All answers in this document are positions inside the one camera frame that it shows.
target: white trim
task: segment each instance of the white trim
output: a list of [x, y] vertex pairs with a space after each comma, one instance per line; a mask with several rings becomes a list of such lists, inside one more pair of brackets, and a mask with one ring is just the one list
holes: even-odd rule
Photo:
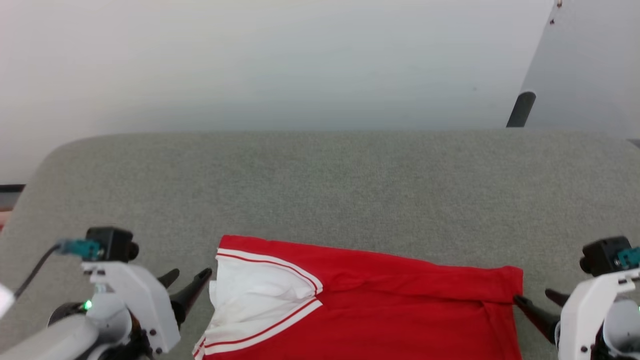
[[202, 336], [200, 337], [200, 339], [196, 343], [196, 346], [193, 348], [193, 351], [191, 352], [191, 355], [195, 358], [195, 360], [202, 360], [202, 358], [204, 356], [204, 339], [205, 339], [206, 335], [207, 335], [206, 332], [204, 334], [202, 334]]
[[198, 355], [194, 355], [193, 359], [194, 360], [202, 360], [202, 358], [204, 357], [204, 347], [198, 348], [200, 351], [198, 353]]
[[[292, 264], [288, 261], [284, 261], [283, 259], [280, 258], [275, 258], [273, 256], [267, 256], [267, 255], [260, 255], [260, 254], [253, 254], [251, 252], [246, 252], [246, 251], [240, 251], [240, 250], [231, 250], [231, 249], [223, 249], [223, 248], [218, 248], [218, 255], [231, 255], [231, 256], [239, 256], [240, 258], [245, 258], [245, 259], [249, 259], [249, 260], [257, 260], [257, 261], [270, 261], [272, 263], [276, 263], [278, 265], [283, 265], [283, 266], [288, 266], [291, 267], [293, 269], [295, 269], [297, 272], [299, 272], [300, 274], [304, 275], [307, 279], [305, 279], [304, 277], [302, 277], [302, 279], [306, 282], [309, 282], [309, 280], [311, 280], [312, 285], [317, 288], [317, 292], [316, 295], [322, 292], [322, 288], [323, 285], [320, 282], [320, 280], [313, 276], [311, 273], [309, 273], [308, 271], [302, 269], [301, 267], [299, 267], [298, 265]], [[291, 269], [285, 267], [286, 270], [296, 274], [296, 272], [292, 271]]]
[[317, 308], [322, 306], [322, 303], [320, 302], [320, 300], [317, 300], [316, 298], [312, 298], [309, 301], [305, 302], [304, 304], [302, 304], [301, 306], [297, 307], [296, 309], [294, 309], [294, 311], [291, 311], [291, 313], [295, 313], [297, 311], [297, 309], [307, 305], [307, 307], [305, 307], [304, 309], [300, 310], [300, 312], [296, 313], [295, 315], [293, 315], [292, 317], [286, 319], [285, 321], [283, 321], [282, 323], [278, 324], [277, 326], [271, 328], [270, 330], [254, 337], [251, 338], [249, 340], [246, 341], [242, 341], [239, 343], [234, 343], [234, 344], [222, 344], [222, 345], [215, 345], [212, 347], [206, 347], [207, 341], [205, 341], [205, 346], [203, 347], [204, 349], [204, 354], [205, 355], [211, 355], [211, 354], [216, 354], [218, 352], [228, 352], [228, 351], [234, 351], [234, 350], [240, 350], [242, 348], [246, 348], [246, 347], [250, 347], [252, 345], [255, 345], [257, 343], [260, 343], [261, 341], [267, 340], [268, 338], [284, 331], [286, 328], [292, 326], [293, 324], [295, 324], [296, 322], [300, 321], [302, 318], [304, 318], [305, 316], [309, 315], [311, 312], [313, 312], [313, 310], [316, 310]]

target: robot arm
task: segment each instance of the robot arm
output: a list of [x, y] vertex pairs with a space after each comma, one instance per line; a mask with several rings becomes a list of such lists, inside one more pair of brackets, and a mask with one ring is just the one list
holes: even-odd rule
[[516, 305], [552, 344], [559, 360], [640, 359], [640, 311], [620, 295], [636, 288], [640, 268], [626, 238], [596, 241], [583, 248], [582, 269], [594, 275], [571, 293], [547, 289], [545, 294], [562, 306], [560, 316], [516, 297]]
[[82, 269], [95, 285], [91, 301], [60, 306], [49, 326], [0, 355], [0, 360], [134, 360], [169, 352], [180, 341], [180, 325], [212, 270], [197, 274], [169, 296], [179, 276], [173, 269], [160, 278], [128, 264], [138, 246], [128, 231], [91, 228], [85, 240], [61, 243], [59, 253], [83, 258]]

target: white wall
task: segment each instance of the white wall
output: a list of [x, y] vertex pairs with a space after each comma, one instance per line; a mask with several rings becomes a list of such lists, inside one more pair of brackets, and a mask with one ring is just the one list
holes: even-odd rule
[[525, 127], [640, 138], [640, 1], [564, 0], [554, 8], [523, 90]]
[[76, 138], [504, 127], [552, 0], [2, 0], [0, 184]]

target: red shirt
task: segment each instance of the red shirt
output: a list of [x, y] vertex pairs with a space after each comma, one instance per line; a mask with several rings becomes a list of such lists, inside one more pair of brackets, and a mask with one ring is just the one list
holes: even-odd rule
[[[522, 293], [519, 268], [439, 266], [229, 235], [222, 238], [216, 259], [215, 291], [227, 300], [220, 301], [225, 305], [216, 312], [221, 313], [196, 344], [196, 359], [521, 360], [512, 310], [513, 296]], [[232, 264], [222, 272], [227, 262]], [[240, 272], [244, 275], [238, 279], [221, 279]], [[252, 281], [252, 274], [266, 280], [243, 288], [241, 279]], [[289, 295], [247, 290], [262, 289], [260, 284], [275, 277], [296, 282], [289, 291], [289, 280], [274, 280], [274, 288]], [[234, 289], [227, 292], [250, 294], [235, 306], [244, 295], [227, 296], [223, 283]], [[278, 302], [292, 293], [295, 303]], [[270, 304], [271, 297], [274, 306], [265, 306], [264, 315], [228, 320], [240, 307]], [[254, 319], [257, 324], [243, 332], [243, 324]]]

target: red fabric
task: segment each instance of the red fabric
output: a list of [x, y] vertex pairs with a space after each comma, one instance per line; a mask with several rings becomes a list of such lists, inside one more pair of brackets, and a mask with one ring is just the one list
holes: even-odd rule
[[224, 236], [221, 249], [294, 263], [323, 306], [263, 342], [206, 360], [521, 360], [512, 299], [522, 270], [439, 266], [373, 252]]

